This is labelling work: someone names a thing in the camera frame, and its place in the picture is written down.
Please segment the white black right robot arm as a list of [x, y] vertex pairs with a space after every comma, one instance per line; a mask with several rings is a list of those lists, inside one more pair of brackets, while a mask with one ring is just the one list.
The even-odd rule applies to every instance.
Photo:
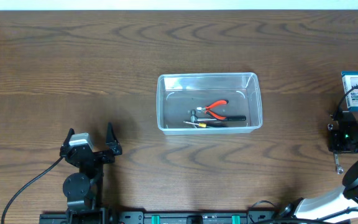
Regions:
[[340, 111], [333, 120], [337, 128], [328, 126], [329, 151], [333, 153], [336, 172], [344, 175], [342, 185], [320, 197], [299, 198], [288, 204], [278, 217], [287, 218], [289, 223], [343, 223], [358, 218], [358, 118]]

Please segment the black yellow screwdriver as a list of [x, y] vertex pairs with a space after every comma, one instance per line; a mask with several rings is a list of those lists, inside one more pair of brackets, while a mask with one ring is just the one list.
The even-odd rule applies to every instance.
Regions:
[[197, 128], [226, 128], [227, 126], [222, 123], [194, 123], [191, 121], [184, 121], [185, 124], [196, 126]]

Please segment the clear plastic storage container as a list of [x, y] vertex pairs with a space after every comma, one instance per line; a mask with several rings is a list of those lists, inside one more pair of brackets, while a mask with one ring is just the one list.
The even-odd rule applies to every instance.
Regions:
[[[218, 100], [228, 104], [213, 111], [221, 116], [246, 116], [245, 121], [209, 121], [226, 128], [197, 128], [191, 110]], [[242, 73], [188, 73], [161, 75], [157, 81], [157, 126], [166, 135], [245, 134], [263, 124], [262, 99], [257, 75]], [[210, 115], [197, 112], [199, 118]]]

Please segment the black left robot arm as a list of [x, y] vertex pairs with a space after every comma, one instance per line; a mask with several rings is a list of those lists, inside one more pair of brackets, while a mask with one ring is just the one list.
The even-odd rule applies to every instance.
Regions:
[[68, 223], [117, 223], [113, 211], [102, 205], [104, 165], [122, 154], [112, 123], [108, 124], [106, 145], [106, 150], [94, 151], [90, 135], [76, 134], [71, 128], [60, 148], [60, 157], [79, 168], [63, 183]]

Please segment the red handled pliers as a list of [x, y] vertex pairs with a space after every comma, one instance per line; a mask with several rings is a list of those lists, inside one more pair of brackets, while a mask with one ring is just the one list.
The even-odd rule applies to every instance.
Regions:
[[225, 120], [227, 120], [227, 118], [225, 116], [221, 116], [221, 115], [215, 113], [213, 110], [219, 106], [224, 106], [227, 104], [228, 104], [227, 100], [218, 100], [218, 101], [215, 101], [214, 103], [210, 104], [209, 106], [197, 107], [196, 111], [200, 112], [200, 113], [208, 114], [216, 120], [225, 121]]

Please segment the blue white screwdriver box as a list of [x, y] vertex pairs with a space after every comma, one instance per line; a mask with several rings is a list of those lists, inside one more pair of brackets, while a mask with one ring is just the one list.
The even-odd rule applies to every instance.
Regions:
[[344, 87], [344, 93], [347, 93], [350, 89], [353, 90], [346, 96], [345, 102], [347, 109], [351, 112], [358, 111], [358, 71], [342, 71], [342, 83]]

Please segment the small hammer black handle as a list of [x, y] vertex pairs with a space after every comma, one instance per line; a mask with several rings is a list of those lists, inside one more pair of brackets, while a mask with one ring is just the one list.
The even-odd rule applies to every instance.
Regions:
[[194, 123], [203, 123], [203, 122], [209, 122], [209, 121], [245, 121], [247, 118], [246, 116], [228, 116], [228, 117], [223, 117], [223, 116], [218, 116], [215, 113], [213, 113], [212, 111], [207, 111], [207, 113], [210, 115], [210, 118], [199, 118], [197, 117], [196, 110], [191, 110], [191, 121]]

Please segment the silver combination wrench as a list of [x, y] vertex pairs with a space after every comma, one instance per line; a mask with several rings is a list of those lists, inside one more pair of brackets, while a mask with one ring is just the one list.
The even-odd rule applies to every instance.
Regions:
[[[331, 137], [337, 137], [337, 133], [334, 133], [334, 126], [332, 124], [328, 124], [328, 131], [329, 131]], [[339, 163], [339, 153], [338, 153], [338, 151], [336, 151], [336, 148], [338, 147], [338, 145], [336, 147], [333, 147], [333, 141], [331, 139], [329, 139], [329, 140], [330, 140], [329, 151], [332, 152], [333, 157], [334, 157], [336, 173], [338, 175], [341, 175], [344, 173], [344, 169]]]

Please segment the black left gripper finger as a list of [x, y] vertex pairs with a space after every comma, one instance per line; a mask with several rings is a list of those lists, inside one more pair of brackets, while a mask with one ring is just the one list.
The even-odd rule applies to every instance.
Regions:
[[70, 145], [69, 142], [70, 142], [71, 137], [74, 135], [74, 133], [75, 133], [74, 129], [70, 128], [68, 131], [68, 134], [62, 144], [62, 147], [68, 147]]
[[107, 133], [106, 133], [106, 145], [113, 151], [119, 151], [120, 150], [120, 143], [117, 140], [112, 123], [108, 123], [107, 127]]

